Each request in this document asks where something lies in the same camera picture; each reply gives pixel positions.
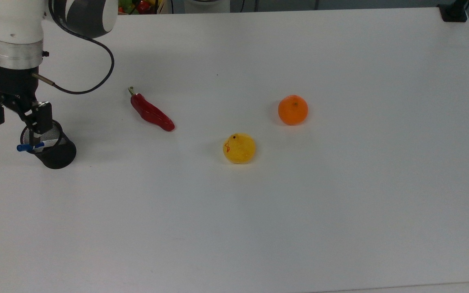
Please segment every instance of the orange fruit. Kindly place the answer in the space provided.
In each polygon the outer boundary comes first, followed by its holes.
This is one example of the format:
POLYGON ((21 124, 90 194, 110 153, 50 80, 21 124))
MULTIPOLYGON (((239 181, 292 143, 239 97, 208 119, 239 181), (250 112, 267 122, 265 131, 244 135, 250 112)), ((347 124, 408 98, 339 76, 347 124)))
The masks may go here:
POLYGON ((285 97, 278 105, 278 115, 288 125, 296 125, 303 122, 307 118, 308 112, 309 107, 307 102, 302 97, 294 94, 285 97))

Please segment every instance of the table surface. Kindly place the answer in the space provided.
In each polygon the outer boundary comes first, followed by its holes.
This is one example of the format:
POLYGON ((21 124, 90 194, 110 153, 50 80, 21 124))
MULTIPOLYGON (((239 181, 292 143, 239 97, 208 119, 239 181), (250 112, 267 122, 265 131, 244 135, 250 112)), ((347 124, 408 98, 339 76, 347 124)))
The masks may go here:
MULTIPOLYGON (((39 70, 106 52, 44 23, 39 70)), ((299 293, 469 282, 469 22, 437 8, 122 16, 116 69, 41 84, 78 148, 50 170, 0 126, 0 292, 299 293), (127 87, 173 119, 144 122, 127 87), (285 126, 277 103, 309 117, 285 126), (222 154, 255 139, 251 164, 222 154)))

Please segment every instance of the black mesh cup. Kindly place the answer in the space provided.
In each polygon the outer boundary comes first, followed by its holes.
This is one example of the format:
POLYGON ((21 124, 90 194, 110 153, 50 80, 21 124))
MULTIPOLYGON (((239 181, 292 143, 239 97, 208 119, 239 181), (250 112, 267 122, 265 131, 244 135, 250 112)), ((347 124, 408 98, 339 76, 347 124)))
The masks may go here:
MULTIPOLYGON (((50 169, 61 169, 70 165, 75 158, 77 149, 68 139, 60 124, 53 120, 54 127, 39 137, 39 142, 45 142, 45 147, 28 151, 40 159, 50 169)), ((30 129, 25 127, 21 132, 21 144, 30 144, 30 129)))

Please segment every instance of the red chili pepper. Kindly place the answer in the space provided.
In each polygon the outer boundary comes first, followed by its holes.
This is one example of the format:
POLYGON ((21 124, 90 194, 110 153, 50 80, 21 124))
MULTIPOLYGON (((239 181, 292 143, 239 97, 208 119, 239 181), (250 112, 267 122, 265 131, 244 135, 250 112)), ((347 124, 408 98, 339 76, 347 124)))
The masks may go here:
POLYGON ((160 126, 163 130, 172 131, 175 129, 175 124, 157 107, 151 105, 141 94, 136 94, 133 87, 129 87, 128 91, 131 94, 131 105, 140 114, 142 119, 147 122, 160 126))

